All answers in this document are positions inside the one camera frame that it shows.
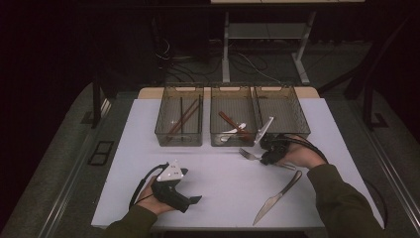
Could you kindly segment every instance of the person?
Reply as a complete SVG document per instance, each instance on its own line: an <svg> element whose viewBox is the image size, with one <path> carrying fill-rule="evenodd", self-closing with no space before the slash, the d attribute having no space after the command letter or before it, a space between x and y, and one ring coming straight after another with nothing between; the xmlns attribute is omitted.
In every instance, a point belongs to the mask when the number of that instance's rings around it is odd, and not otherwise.
<svg viewBox="0 0 420 238"><path fill-rule="evenodd" d="M316 207L329 238L380 238L385 232L374 218L366 198L345 183L337 169L314 151L291 143L288 153L277 165L292 163L309 170L307 173L316 192ZM120 221L109 225L104 238L149 237L150 229L164 212L173 210L153 196L152 178L141 192L140 201Z"/></svg>

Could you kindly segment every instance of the knife blade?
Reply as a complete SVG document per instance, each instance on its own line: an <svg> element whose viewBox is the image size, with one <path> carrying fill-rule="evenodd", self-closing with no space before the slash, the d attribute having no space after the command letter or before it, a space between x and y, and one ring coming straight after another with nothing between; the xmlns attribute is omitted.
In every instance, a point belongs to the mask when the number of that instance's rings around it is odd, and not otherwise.
<svg viewBox="0 0 420 238"><path fill-rule="evenodd" d="M287 193L287 191L293 187L293 185L302 177L302 171L297 171L296 174L294 174L294 177L291 179L291 181L287 184L287 186L279 192L277 195L270 197L262 206L259 213L256 216L256 219L254 219L253 226L255 226L268 212L269 210Z"/></svg>

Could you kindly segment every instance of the white table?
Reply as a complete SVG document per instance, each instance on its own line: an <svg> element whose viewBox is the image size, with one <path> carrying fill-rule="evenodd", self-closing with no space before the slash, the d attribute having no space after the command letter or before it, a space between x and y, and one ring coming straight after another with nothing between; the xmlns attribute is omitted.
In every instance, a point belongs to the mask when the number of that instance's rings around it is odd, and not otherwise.
<svg viewBox="0 0 420 238"><path fill-rule="evenodd" d="M343 179L360 191L370 203L383 227L378 210L353 162L324 99L300 99L317 146ZM176 187L185 196L202 195L185 213L163 214L153 230L305 230L323 227L315 207L315 191L306 176L253 227L263 203L291 180L293 171L247 161L238 148L210 145L210 100L204 99L203 145L201 147L160 147L154 133L159 99L137 99L130 112L112 167L103 188L92 226L105 228L121 219L140 179L153 167L178 160L189 169ZM247 148L260 154L261 148Z"/></svg>

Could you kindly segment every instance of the silver fork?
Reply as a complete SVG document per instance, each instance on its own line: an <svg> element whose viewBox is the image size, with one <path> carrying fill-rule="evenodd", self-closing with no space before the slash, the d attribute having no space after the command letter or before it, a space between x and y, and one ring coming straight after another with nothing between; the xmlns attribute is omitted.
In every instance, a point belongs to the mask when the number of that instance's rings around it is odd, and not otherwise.
<svg viewBox="0 0 420 238"><path fill-rule="evenodd" d="M254 154L249 153L248 151L240 148L239 149L239 154L241 154L243 157L247 158L250 161L260 161L262 158L260 157L256 157ZM296 171L296 167L295 166L291 166L291 165L281 165L280 167L283 167L285 169L291 170L291 171Z"/></svg>

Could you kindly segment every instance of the dark green jacket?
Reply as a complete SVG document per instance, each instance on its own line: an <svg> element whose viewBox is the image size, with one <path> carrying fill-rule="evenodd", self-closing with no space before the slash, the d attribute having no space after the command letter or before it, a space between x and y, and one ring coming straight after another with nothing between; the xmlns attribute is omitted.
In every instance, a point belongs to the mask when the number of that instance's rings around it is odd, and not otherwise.
<svg viewBox="0 0 420 238"><path fill-rule="evenodd" d="M329 238L385 237L363 195L343 182L337 169L323 165L309 171L308 177L316 191L316 206L327 228ZM157 216L137 205L120 221L112 223L105 238L149 237Z"/></svg>

